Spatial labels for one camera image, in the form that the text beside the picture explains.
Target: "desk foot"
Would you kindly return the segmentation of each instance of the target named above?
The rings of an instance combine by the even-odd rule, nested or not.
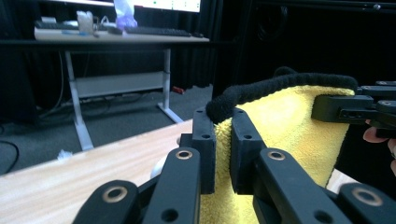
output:
[[[175,114],[175,112],[173,112],[169,107],[164,108],[163,103],[158,103],[158,107],[175,123],[181,123],[184,121],[177,114]]]
[[[78,123],[75,120],[75,127],[82,150],[86,151],[93,149],[93,144],[90,138],[90,134],[88,133],[87,126],[85,126],[85,122],[82,121]]]

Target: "light wood tabletop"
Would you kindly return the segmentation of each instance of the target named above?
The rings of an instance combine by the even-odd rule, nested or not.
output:
[[[126,180],[137,186],[152,168],[178,147],[192,120],[143,133],[70,158],[49,161],[0,176],[0,223],[72,223],[78,210],[101,185]],[[335,171],[329,189],[353,179]]]

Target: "black keyboard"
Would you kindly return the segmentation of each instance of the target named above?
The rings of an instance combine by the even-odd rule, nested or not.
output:
[[[64,24],[59,22],[43,22],[35,21],[35,28],[46,29],[46,30],[78,30],[78,26]],[[99,26],[100,31],[107,31],[105,26]]]
[[[191,36],[185,30],[157,27],[124,27],[124,31],[129,35],[172,35],[172,36]]]

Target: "fabric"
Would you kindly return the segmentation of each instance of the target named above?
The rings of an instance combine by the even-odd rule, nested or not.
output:
[[[236,195],[229,175],[235,106],[247,112],[265,145],[288,151],[318,185],[326,186],[348,124],[311,119],[312,106],[321,94],[353,95],[358,84],[352,77],[289,68],[278,69],[276,76],[232,86],[207,104],[217,138],[216,183],[214,194],[202,195],[201,223],[258,223],[252,196]]]

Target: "person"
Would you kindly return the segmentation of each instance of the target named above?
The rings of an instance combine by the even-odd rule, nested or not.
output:
[[[396,159],[396,138],[391,138],[391,139],[379,138],[375,134],[376,134],[376,128],[370,127],[364,132],[363,139],[369,143],[382,143],[388,141],[388,148],[390,150],[390,154],[393,156],[394,159]],[[390,163],[390,169],[396,176],[396,160],[393,160]]]

